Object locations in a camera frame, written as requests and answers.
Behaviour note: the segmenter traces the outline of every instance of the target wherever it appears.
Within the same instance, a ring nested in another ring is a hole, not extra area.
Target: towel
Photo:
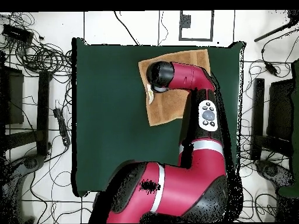
[[[177,118],[183,118],[188,92],[182,89],[172,89],[164,93],[154,93],[147,81],[147,68],[155,61],[179,62],[203,67],[210,74],[208,51],[180,51],[165,54],[138,63],[141,79],[146,93],[146,108],[150,126],[165,124]]]

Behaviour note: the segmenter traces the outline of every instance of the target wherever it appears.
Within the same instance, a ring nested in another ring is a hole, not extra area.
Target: control buttons
[[[198,125],[205,131],[218,130],[217,109],[211,100],[203,100],[199,103]]]
[[[204,112],[203,112],[203,118],[204,118],[205,120],[212,121],[212,120],[215,119],[215,114],[214,114],[212,111],[207,110],[207,111],[204,111]]]

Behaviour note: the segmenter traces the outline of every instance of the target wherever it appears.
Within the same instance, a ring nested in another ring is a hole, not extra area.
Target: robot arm
[[[213,81],[200,67],[155,62],[147,70],[154,91],[185,89],[178,165],[122,165],[95,202],[89,223],[138,223],[148,212],[215,222],[227,206],[221,125]]]

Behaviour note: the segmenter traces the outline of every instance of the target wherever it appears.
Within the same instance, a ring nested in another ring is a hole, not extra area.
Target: black object
[[[57,118],[57,120],[58,120],[59,132],[62,137],[63,145],[65,147],[69,147],[71,144],[71,140],[68,136],[67,126],[65,124],[63,114],[59,108],[55,108],[53,110],[53,113],[54,113],[54,117]]]
[[[211,30],[210,38],[182,38],[182,29],[190,28],[191,16],[184,15],[183,11],[180,11],[180,24],[179,24],[179,41],[213,41],[213,30],[214,30],[214,10],[211,10]]]
[[[212,219],[221,219],[227,207],[228,194],[225,185],[225,176],[217,178],[182,218],[194,223],[212,223]]]
[[[291,141],[293,121],[291,93],[294,85],[293,79],[271,84],[267,135]]]
[[[48,143],[48,94],[51,75],[39,73],[39,98],[37,102],[37,131],[20,132],[5,135],[4,119],[8,114],[9,98],[7,92],[8,78],[4,68],[5,53],[1,52],[0,63],[0,222],[24,223],[21,214],[22,187],[28,174],[35,172],[44,164],[51,145]],[[20,158],[13,164],[5,164],[5,151],[25,144],[36,142],[36,155]]]
[[[18,27],[13,27],[8,24],[3,25],[2,34],[14,40],[19,40],[27,45],[31,45],[34,34]]]
[[[175,69],[170,62],[155,62],[147,68],[147,81],[152,82],[151,89],[156,93],[165,92],[174,75]]]
[[[183,15],[182,16],[182,28],[189,29],[191,27],[191,16]]]
[[[277,69],[274,67],[273,64],[269,63],[269,62],[264,62],[267,71],[269,71],[270,74],[276,76],[277,75]]]
[[[298,222],[299,199],[282,197],[277,193],[280,187],[291,186],[294,183],[291,172],[283,166],[267,160],[259,160],[255,165],[258,174],[269,180],[275,189],[277,200],[275,221]]]
[[[264,93],[265,80],[256,78],[253,81],[253,96],[252,96],[252,142],[250,148],[251,160],[259,160],[262,153],[261,147],[255,145],[256,136],[263,135],[263,112],[264,112]]]
[[[270,32],[258,37],[258,38],[256,38],[255,42],[260,41],[260,40],[262,40],[266,37],[269,37],[270,35],[275,34],[279,31],[282,31],[286,28],[290,28],[290,27],[295,26],[299,22],[299,10],[288,10],[287,11],[287,17],[290,18],[290,21],[287,24],[285,24],[285,25],[283,25],[283,26],[281,26],[277,29],[274,29],[273,31],[270,31]]]
[[[145,168],[146,163],[135,163],[120,170],[120,174],[123,176],[122,184],[121,187],[116,185],[117,193],[115,193],[112,203],[112,210],[115,213],[120,213],[127,206]]]
[[[22,124],[24,122],[24,116],[22,113],[23,104],[23,83],[24,75],[21,70],[4,66],[4,81],[7,83],[2,94],[9,96],[9,100],[13,104],[9,104],[9,114],[5,115],[5,124]]]
[[[292,156],[293,147],[291,142],[289,141],[292,121],[292,108],[290,107],[290,93],[292,90],[291,84],[292,80],[282,81],[281,83],[274,83],[273,88],[270,90],[272,93],[272,97],[270,98],[268,122],[269,128],[267,128],[267,136],[263,136],[265,80],[261,78],[256,78],[254,80],[251,124],[251,160],[259,160],[263,148],[281,153],[282,155],[287,157]]]

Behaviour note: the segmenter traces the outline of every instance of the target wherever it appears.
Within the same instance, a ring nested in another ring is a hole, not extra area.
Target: green tabletop
[[[237,162],[240,54],[245,44],[229,48],[194,46],[86,45],[77,39],[77,190],[105,190],[125,160],[176,165],[182,120],[150,127],[138,62],[167,53],[208,49],[218,79],[232,155]]]

